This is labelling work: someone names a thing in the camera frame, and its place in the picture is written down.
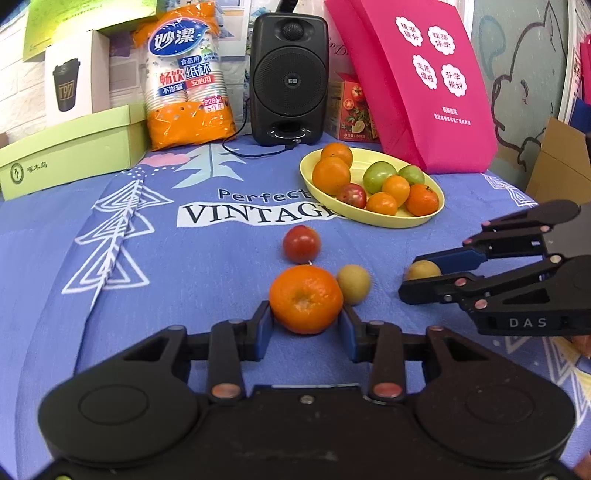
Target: paper cup package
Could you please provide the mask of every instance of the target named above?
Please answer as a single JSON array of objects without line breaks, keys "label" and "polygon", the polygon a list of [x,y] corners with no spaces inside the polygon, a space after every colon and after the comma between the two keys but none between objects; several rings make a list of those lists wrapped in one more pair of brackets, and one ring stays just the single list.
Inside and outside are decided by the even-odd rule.
[{"label": "paper cup package", "polygon": [[147,51],[144,98],[154,150],[236,132],[218,35],[213,2],[172,10],[135,32],[136,47]]}]

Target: red tomato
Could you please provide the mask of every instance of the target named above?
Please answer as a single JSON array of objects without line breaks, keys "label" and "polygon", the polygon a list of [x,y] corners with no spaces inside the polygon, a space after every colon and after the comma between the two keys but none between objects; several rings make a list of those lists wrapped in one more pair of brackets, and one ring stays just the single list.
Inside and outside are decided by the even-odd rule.
[{"label": "red tomato", "polygon": [[365,95],[363,94],[363,89],[361,85],[355,85],[351,90],[351,95],[353,96],[353,100],[356,102],[362,102],[365,100]]},{"label": "red tomato", "polygon": [[293,263],[304,264],[314,260],[320,252],[320,237],[306,225],[293,227],[283,237],[283,251]]},{"label": "red tomato", "polygon": [[365,190],[361,185],[357,185],[356,183],[348,183],[344,187],[341,187],[336,195],[336,199],[347,205],[361,209],[365,208],[365,204],[368,201]]}]

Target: fruit bowl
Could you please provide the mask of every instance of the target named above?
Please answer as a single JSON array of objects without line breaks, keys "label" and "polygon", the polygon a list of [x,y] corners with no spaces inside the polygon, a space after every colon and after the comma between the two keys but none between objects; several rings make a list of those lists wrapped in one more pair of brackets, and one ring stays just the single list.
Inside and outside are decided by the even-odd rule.
[{"label": "fruit bowl", "polygon": [[[363,174],[365,170],[377,161],[386,161],[392,164],[397,171],[401,168],[409,165],[407,162],[399,160],[398,158],[390,157],[384,153],[375,152],[372,150],[365,150],[364,148],[351,148],[353,152],[353,165],[351,165],[351,182],[357,183],[363,186]],[[439,209],[431,215],[414,216],[412,213],[407,212],[405,206],[401,206],[398,209],[396,215],[383,215],[381,213],[369,212],[360,208],[347,205],[346,203],[338,201],[336,198],[331,197],[319,189],[314,187],[312,184],[312,171],[316,164],[320,161],[321,150],[315,150],[310,154],[307,154],[300,162],[300,174],[306,182],[306,186],[310,193],[318,200],[322,205],[332,210],[334,213],[338,213],[344,217],[347,217],[356,222],[366,223],[368,225],[381,226],[386,228],[410,228],[413,226],[422,225],[429,221],[432,217],[436,216],[445,204],[445,196],[439,185],[429,176],[425,174],[425,185],[431,188],[439,197]]]}]

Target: tomato product box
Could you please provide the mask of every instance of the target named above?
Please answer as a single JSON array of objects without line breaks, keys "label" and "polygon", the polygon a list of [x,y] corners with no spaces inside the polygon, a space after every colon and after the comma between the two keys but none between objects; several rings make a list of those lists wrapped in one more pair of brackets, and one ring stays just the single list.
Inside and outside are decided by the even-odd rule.
[{"label": "tomato product box", "polygon": [[338,77],[329,83],[324,131],[347,142],[379,141],[357,78],[347,73],[339,73]]}]

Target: coffee cup image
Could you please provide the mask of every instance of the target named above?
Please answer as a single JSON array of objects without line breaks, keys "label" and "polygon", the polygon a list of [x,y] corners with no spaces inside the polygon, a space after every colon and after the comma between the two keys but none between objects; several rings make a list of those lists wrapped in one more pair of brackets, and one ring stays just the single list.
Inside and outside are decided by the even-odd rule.
[{"label": "coffee cup image", "polygon": [[72,110],[76,104],[76,86],[80,61],[71,59],[53,69],[57,107],[60,112]]}]

